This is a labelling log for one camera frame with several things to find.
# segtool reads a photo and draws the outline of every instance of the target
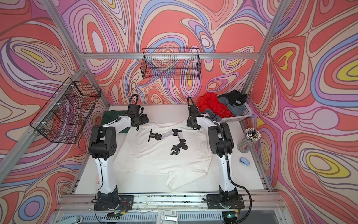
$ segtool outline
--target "black mounting plate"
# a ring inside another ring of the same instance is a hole
[[[127,208],[127,203],[129,204],[128,210],[132,210],[134,196],[133,195],[118,195],[118,196],[119,196],[120,203],[119,203],[119,206],[116,209],[116,211],[117,210],[119,210],[119,211],[125,210]],[[96,202],[95,210],[96,211],[109,211],[108,208],[106,207],[106,204],[101,203],[100,201]]]
[[[208,205],[208,209],[224,209],[221,205],[220,205],[220,197],[218,194],[207,194],[206,195],[206,200],[207,200],[207,205]],[[237,201],[234,200],[232,205],[225,205],[226,207],[230,207],[229,209],[238,209],[241,210],[243,208],[245,208],[245,204],[244,201],[242,199],[242,195],[241,194],[237,194]]]

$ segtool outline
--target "white plastic basket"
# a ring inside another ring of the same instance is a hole
[[[232,121],[241,121],[249,116],[252,115],[252,111],[247,103],[244,103],[243,105],[245,107],[245,110],[242,112],[241,116],[237,117],[231,117],[231,118],[223,118],[220,122],[232,122]]]

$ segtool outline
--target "colorful wallpaper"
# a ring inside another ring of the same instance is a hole
[[[54,2],[83,52],[142,52],[143,47],[166,46],[258,52],[278,4],[274,0]],[[212,66],[211,60],[205,63]]]
[[[0,1],[0,160],[78,69],[38,0]]]
[[[82,150],[87,150],[91,126],[100,124],[104,110],[99,100],[79,142]],[[84,157],[78,144],[38,136],[0,184],[0,223],[45,223],[61,195],[70,191]]]
[[[200,80],[144,80],[139,59],[88,59],[87,65],[109,104],[126,104],[133,94],[141,104],[181,104],[206,92],[222,94],[241,90],[252,59],[214,59],[213,68],[202,68]]]
[[[0,1],[0,159],[79,68],[40,2]],[[103,111],[99,101],[87,128],[100,123]],[[83,149],[88,135],[80,142]],[[77,145],[38,136],[0,184],[0,224],[45,223],[70,189],[83,158]]]
[[[250,92],[294,223],[358,223],[358,1],[293,0]]]
[[[84,52],[142,52],[144,47],[199,47],[201,52],[258,52],[276,1],[59,1]],[[132,94],[143,104],[185,103],[208,91],[241,90],[253,60],[202,60],[198,80],[142,80],[141,60],[91,59],[87,64],[110,104]]]

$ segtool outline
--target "clear cup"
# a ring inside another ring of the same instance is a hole
[[[252,146],[257,142],[256,141],[250,141],[247,138],[244,137],[243,140],[237,143],[237,149],[242,153],[247,153],[251,150]]]

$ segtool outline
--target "white table surface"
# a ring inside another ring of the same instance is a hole
[[[187,105],[144,105],[144,113],[148,115],[150,122],[155,123],[179,123],[188,116]],[[127,106],[111,106],[110,110],[126,110]],[[262,190],[263,185],[253,161],[251,153],[241,153],[237,150],[236,144],[243,138],[243,132],[239,121],[228,122],[231,135],[234,141],[232,153],[232,179],[235,183],[246,187],[249,190]],[[117,152],[119,151],[126,134],[117,134]],[[250,161],[246,166],[239,162],[241,157]],[[93,194],[99,188],[98,171],[95,160],[90,157],[80,178],[75,194]],[[152,193],[152,192],[196,192],[196,191],[218,191],[219,169],[214,160],[211,161],[208,174],[189,184],[175,190],[165,185],[167,176],[147,175],[139,173],[115,172],[119,193]]]

